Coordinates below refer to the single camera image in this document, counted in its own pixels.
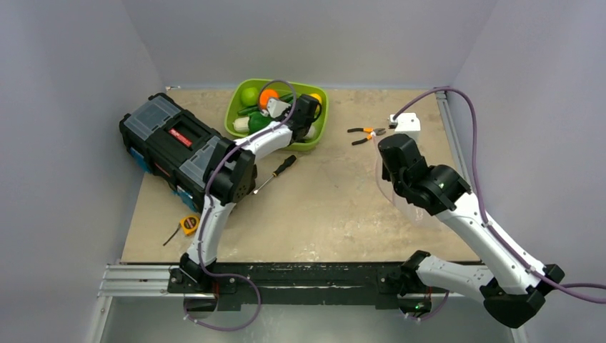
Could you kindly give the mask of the yellow pear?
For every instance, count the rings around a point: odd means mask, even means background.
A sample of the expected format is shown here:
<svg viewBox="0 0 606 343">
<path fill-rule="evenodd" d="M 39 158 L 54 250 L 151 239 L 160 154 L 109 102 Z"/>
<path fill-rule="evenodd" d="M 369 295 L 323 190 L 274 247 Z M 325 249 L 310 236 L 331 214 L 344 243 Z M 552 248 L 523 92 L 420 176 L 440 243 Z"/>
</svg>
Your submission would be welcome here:
<svg viewBox="0 0 606 343">
<path fill-rule="evenodd" d="M 316 99 L 318 101 L 319 104 L 322 104 L 322 97 L 316 93 L 312 93 L 310 94 L 311 97 L 313 97 L 314 99 Z"/>
</svg>

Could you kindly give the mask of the clear zip top bag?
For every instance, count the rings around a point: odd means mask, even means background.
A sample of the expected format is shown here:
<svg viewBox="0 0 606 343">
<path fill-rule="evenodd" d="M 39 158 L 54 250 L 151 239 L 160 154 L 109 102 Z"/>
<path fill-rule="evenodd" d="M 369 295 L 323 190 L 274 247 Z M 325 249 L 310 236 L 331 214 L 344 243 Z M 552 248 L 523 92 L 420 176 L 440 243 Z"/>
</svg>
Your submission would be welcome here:
<svg viewBox="0 0 606 343">
<path fill-rule="evenodd" d="M 383 180 L 383 162 L 378 149 L 378 144 L 380 141 L 380 136 L 373 136 L 372 143 L 374 147 L 374 155 L 376 157 L 374 164 L 374 178 L 382 196 L 404 216 L 412 227 L 418 229 L 440 230 L 441 222 L 439 220 L 437 220 L 435 217 L 431 217 L 425 210 L 415 207 L 413 204 L 408 204 L 405 198 L 398 196 L 395 190 L 393 190 L 391 181 Z"/>
</svg>

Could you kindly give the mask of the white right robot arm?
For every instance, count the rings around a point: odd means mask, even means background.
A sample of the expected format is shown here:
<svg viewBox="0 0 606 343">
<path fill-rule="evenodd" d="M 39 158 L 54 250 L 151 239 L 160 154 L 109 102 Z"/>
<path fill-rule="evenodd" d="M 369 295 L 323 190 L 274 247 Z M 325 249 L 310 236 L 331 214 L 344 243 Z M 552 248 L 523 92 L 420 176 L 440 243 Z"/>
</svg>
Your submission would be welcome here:
<svg viewBox="0 0 606 343">
<path fill-rule="evenodd" d="M 461 294 L 513 329 L 533 318 L 564 279 L 564 271 L 527 253 L 480 210 L 466 180 L 450 166 L 429 165 L 410 136 L 387 136 L 376 150 L 381 165 L 377 181 L 387 187 L 386 198 L 399 210 L 412 205 L 434 216 L 481 261 L 463 265 L 418 250 L 400 267 L 400 293 L 431 287 Z"/>
</svg>

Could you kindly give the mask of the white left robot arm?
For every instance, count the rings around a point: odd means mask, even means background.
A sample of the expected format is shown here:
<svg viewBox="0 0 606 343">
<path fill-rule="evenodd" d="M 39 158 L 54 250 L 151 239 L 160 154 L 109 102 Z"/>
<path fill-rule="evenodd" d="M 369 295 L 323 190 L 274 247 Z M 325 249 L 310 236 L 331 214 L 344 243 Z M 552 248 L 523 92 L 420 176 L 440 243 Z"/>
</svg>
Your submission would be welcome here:
<svg viewBox="0 0 606 343">
<path fill-rule="evenodd" d="M 272 152 L 303 139 L 322 111 L 308 94 L 288 104 L 269 99 L 272 121 L 263 129 L 235 141 L 222 139 L 214 148 L 204 173 L 204 206 L 192 244 L 179 262 L 179 271 L 195 292 L 205 292 L 213 282 L 209 265 L 217 260 L 220 236 L 236 203 L 254 189 L 256 162 Z"/>
</svg>

